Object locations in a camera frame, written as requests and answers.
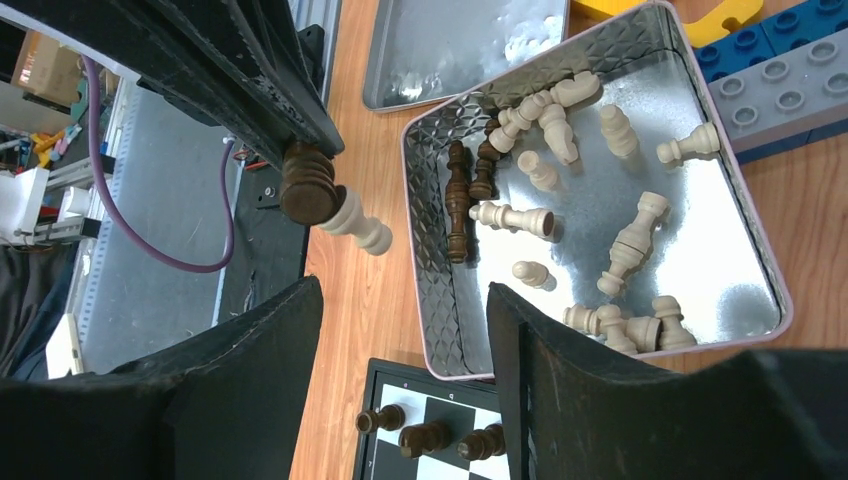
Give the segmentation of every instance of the wooden chess piece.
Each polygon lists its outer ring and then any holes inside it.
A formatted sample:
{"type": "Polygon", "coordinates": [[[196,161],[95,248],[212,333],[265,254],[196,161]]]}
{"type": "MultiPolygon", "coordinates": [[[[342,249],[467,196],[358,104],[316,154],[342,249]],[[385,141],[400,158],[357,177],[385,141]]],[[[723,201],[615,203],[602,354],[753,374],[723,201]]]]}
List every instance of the wooden chess piece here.
{"type": "Polygon", "coordinates": [[[462,263],[468,256],[468,236],[465,233],[465,221],[468,218],[468,157],[465,146],[459,140],[453,141],[448,148],[448,169],[451,178],[445,187],[445,207],[451,217],[451,230],[448,234],[448,258],[451,263],[462,263]]]}
{"type": "Polygon", "coordinates": [[[477,148],[477,166],[474,169],[477,177],[468,187],[468,194],[476,200],[491,200],[494,197],[495,165],[501,159],[502,154],[489,143],[489,135],[498,127],[500,127],[500,124],[495,119],[489,120],[483,127],[486,138],[477,148]]]}
{"type": "Polygon", "coordinates": [[[374,433],[382,428],[388,432],[403,426],[406,416],[399,405],[386,405],[379,411],[364,410],[356,416],[356,429],[360,433],[374,433]]]}
{"type": "Polygon", "coordinates": [[[487,460],[506,453],[503,426],[489,425],[483,430],[474,430],[456,446],[456,453],[465,460],[487,460]]]}
{"type": "Polygon", "coordinates": [[[451,443],[451,431],[443,422],[434,421],[404,427],[398,446],[406,458],[418,458],[425,453],[444,450],[451,443]]]}

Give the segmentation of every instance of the chess rook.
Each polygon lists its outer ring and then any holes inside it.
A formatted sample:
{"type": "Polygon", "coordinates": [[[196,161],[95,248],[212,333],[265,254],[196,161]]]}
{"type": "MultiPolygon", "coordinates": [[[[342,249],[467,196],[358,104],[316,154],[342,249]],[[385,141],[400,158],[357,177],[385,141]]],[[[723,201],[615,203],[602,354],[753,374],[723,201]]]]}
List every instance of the chess rook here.
{"type": "Polygon", "coordinates": [[[526,212],[513,210],[509,205],[497,206],[492,202],[481,202],[468,212],[472,220],[487,226],[517,228],[541,238],[554,233],[554,214],[544,208],[534,208],[526,212]]]}
{"type": "Polygon", "coordinates": [[[468,179],[465,171],[468,168],[468,157],[465,146],[460,141],[451,142],[448,148],[448,169],[451,178],[445,187],[445,208],[451,218],[450,233],[448,234],[448,258],[451,263],[462,263],[468,256],[468,236],[465,233],[465,220],[468,218],[468,206],[471,197],[468,193],[468,179]]]}
{"type": "Polygon", "coordinates": [[[676,298],[669,295],[657,297],[651,302],[651,306],[656,312],[654,315],[662,322],[660,350],[677,350],[698,344],[695,336],[680,324],[683,314],[676,298]]]}
{"type": "Polygon", "coordinates": [[[538,190],[550,192],[559,183],[556,169],[542,162],[539,154],[533,150],[521,152],[518,156],[518,169],[530,177],[530,183],[538,190]]]}
{"type": "Polygon", "coordinates": [[[604,105],[600,111],[601,134],[613,155],[625,158],[639,146],[639,138],[630,126],[630,119],[617,105],[604,105]]]}
{"type": "Polygon", "coordinates": [[[336,187],[342,206],[327,222],[318,228],[330,235],[353,235],[356,246],[371,255],[382,255],[392,246],[392,231],[374,217],[366,217],[362,211],[359,194],[349,188],[336,187]]]}
{"type": "Polygon", "coordinates": [[[698,125],[692,133],[681,140],[661,143],[657,147],[657,157],[663,163],[682,160],[684,155],[692,153],[707,154],[721,149],[718,132],[712,122],[698,125]]]}

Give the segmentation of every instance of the white pawn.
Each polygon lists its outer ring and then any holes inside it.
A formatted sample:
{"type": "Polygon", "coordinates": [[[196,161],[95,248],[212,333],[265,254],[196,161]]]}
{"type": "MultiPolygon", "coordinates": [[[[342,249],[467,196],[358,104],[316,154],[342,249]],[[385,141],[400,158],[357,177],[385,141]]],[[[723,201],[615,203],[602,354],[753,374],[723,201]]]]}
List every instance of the white pawn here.
{"type": "Polygon", "coordinates": [[[366,217],[359,194],[347,187],[345,190],[347,194],[339,211],[317,227],[330,235],[353,235],[356,246],[371,255],[386,253],[392,246],[392,231],[376,218],[366,217]]]}
{"type": "Polygon", "coordinates": [[[580,72],[574,79],[563,80],[551,89],[553,101],[570,107],[591,97],[601,87],[601,80],[592,72],[580,72]]]}
{"type": "Polygon", "coordinates": [[[518,156],[518,169],[530,177],[530,183],[543,192],[550,192],[559,183],[556,169],[542,162],[539,154],[533,150],[522,152],[518,156]]]}
{"type": "Polygon", "coordinates": [[[517,228],[541,238],[548,238],[554,233],[554,214],[544,208],[519,212],[509,205],[497,206],[492,202],[480,202],[468,210],[468,216],[483,225],[517,228]]]}
{"type": "Polygon", "coordinates": [[[548,268],[539,262],[515,262],[512,275],[525,285],[538,288],[548,279],[548,268]]]}
{"type": "Polygon", "coordinates": [[[695,336],[680,324],[683,315],[680,313],[680,304],[677,303],[676,298],[670,295],[657,297],[651,302],[651,306],[654,307],[655,315],[662,321],[663,325],[663,331],[660,334],[660,349],[677,350],[698,344],[695,336]]]}
{"type": "Polygon", "coordinates": [[[681,140],[672,140],[661,143],[657,147],[657,157],[663,163],[671,163],[680,160],[689,153],[713,153],[719,151],[721,143],[718,140],[718,132],[712,122],[698,125],[692,133],[681,140]]]}
{"type": "Polygon", "coordinates": [[[616,157],[625,158],[639,146],[639,138],[630,119],[618,108],[617,105],[604,105],[601,107],[601,133],[607,139],[607,146],[616,157]]]}
{"type": "Polygon", "coordinates": [[[607,336],[606,346],[625,355],[636,355],[636,344],[624,334],[625,322],[621,309],[615,305],[604,305],[597,310],[601,333],[607,336]]]}
{"type": "Polygon", "coordinates": [[[563,165],[577,160],[580,154],[573,142],[574,130],[565,121],[565,110],[561,105],[552,103],[545,107],[539,117],[539,126],[545,132],[545,143],[563,165]]]}

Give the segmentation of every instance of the wooden tabletop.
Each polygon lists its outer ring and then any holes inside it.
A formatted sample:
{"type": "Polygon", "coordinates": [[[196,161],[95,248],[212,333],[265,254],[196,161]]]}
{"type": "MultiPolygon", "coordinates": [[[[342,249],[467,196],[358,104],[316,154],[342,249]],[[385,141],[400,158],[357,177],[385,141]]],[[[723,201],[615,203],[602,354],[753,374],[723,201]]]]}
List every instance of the wooden tabletop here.
{"type": "MultiPolygon", "coordinates": [[[[683,21],[719,0],[678,2],[683,21]]],[[[765,0],[763,18],[798,3],[765,0]]],[[[365,212],[394,233],[381,257],[350,237],[312,229],[307,274],[324,292],[324,324],[291,477],[348,479],[368,360],[424,366],[401,170],[400,133],[432,106],[376,114],[362,103],[362,85],[378,0],[342,4],[330,94],[330,115],[345,141],[336,182],[362,195],[365,212]]],[[[571,32],[588,20],[572,17],[571,32]]],[[[766,158],[742,168],[795,302],[795,320],[769,347],[848,347],[848,135],[766,158]]],[[[667,357],[652,363],[691,372],[737,350],[667,357]]]]}

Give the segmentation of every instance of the chessboard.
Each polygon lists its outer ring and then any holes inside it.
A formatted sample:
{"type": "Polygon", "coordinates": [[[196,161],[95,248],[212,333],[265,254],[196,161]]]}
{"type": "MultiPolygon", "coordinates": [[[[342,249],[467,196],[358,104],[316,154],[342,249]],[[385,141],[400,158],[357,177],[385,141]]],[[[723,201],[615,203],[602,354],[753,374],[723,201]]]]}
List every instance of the chessboard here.
{"type": "Polygon", "coordinates": [[[405,458],[399,442],[401,429],[381,428],[361,434],[354,480],[509,480],[506,454],[468,461],[457,453],[463,436],[501,422],[493,385],[443,382],[424,369],[372,358],[363,410],[379,410],[392,404],[403,408],[404,426],[444,422],[454,434],[450,445],[419,458],[405,458]]]}

